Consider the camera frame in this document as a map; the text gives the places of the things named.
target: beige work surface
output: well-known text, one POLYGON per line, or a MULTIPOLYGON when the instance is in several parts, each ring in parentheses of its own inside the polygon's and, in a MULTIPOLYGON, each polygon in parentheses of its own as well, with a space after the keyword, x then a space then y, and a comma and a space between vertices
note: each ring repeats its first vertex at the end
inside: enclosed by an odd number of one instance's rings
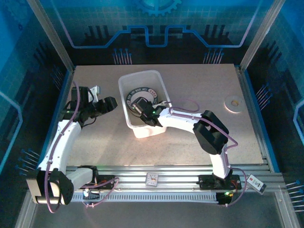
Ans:
MULTIPOLYGON (((211 164, 194 134, 176 128, 165 133, 135 138, 128 128, 118 79, 126 74, 157 70, 160 72, 169 98, 191 98, 200 106, 200 112, 211 110, 229 129, 229 135, 239 146, 229 150, 232 164, 262 163, 262 157, 247 109, 233 114, 224 107, 229 95, 243 97, 233 64, 220 65, 128 65, 128 66, 77 66, 74 80, 80 86, 101 87, 100 98, 113 96, 118 107, 97 118, 85 127, 76 140, 68 165, 194 165, 211 164)), ((175 105, 194 108, 187 102, 175 105)))

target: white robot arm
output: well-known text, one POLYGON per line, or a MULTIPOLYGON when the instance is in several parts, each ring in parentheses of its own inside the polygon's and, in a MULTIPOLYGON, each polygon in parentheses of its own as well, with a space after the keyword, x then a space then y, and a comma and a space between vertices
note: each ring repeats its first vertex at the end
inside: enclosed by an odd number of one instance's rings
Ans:
POLYGON ((117 107, 117 103, 113 97, 107 97, 104 101, 98 100, 97 96, 100 93, 98 86, 91 89, 88 87, 80 87, 79 93, 80 102, 76 118, 67 127, 65 132, 62 133, 62 130, 68 124, 75 111, 77 97, 76 88, 74 87, 72 88, 72 100, 68 103, 70 104, 70 109, 67 109, 67 104, 61 112, 56 135, 45 158, 38 166, 38 169, 28 172, 27 183, 35 203, 47 203, 44 191, 44 176, 46 175, 48 162, 50 161, 51 151, 60 135, 61 138, 55 146, 51 165, 48 170, 50 203, 66 205, 71 201, 74 190, 81 188, 87 183, 98 181, 99 175, 95 166, 81 166, 78 167, 75 172, 66 175, 67 160, 75 140, 84 127, 85 121, 88 120, 89 117, 96 118, 114 110, 117 107))
POLYGON ((174 127, 195 134, 201 148, 210 154, 213 174, 201 178, 200 188, 204 190, 233 189, 231 181, 238 181, 238 175, 232 175, 226 156, 229 134, 228 129, 211 111, 202 114, 178 112, 163 104, 152 106, 145 98, 139 97, 132 107, 141 115, 140 118, 150 126, 174 127))

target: roll of tape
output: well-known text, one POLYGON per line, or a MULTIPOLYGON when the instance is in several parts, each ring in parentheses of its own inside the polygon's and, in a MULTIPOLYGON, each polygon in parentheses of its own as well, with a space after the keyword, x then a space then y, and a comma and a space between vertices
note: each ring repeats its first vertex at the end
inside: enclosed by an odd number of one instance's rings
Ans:
POLYGON ((240 113, 240 112, 244 111, 246 106, 245 106, 245 101, 243 98, 241 98, 237 95, 232 95, 232 96, 226 97, 225 107, 233 113, 240 113))

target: white plastic container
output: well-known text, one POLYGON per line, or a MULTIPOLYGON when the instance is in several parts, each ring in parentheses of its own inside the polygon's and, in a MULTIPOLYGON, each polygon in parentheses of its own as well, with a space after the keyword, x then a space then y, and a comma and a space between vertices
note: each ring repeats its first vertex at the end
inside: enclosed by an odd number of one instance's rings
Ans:
POLYGON ((162 81, 161 74, 156 70, 146 70, 129 75, 121 76, 118 80, 120 96, 123 103, 123 111, 125 120, 129 128, 134 132, 136 138, 145 138, 157 134, 164 133, 166 127, 151 127, 146 125, 139 117, 135 117, 130 113, 126 105, 126 97, 128 93, 139 87, 149 87, 153 89, 158 96, 158 101, 170 101, 165 85, 162 81))

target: glass panel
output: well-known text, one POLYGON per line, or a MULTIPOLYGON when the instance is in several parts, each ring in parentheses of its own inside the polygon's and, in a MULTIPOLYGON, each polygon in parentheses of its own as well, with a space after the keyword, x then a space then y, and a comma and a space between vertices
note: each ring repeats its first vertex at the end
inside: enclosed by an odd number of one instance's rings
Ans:
POLYGON ((0 227, 14 227, 67 70, 26 1, 0 18, 0 227))
POLYGON ((239 64, 272 0, 42 2, 75 65, 239 64))
POLYGON ((285 2, 248 68, 286 183, 304 181, 304 107, 300 103, 304 96, 303 12, 303 1, 285 2))

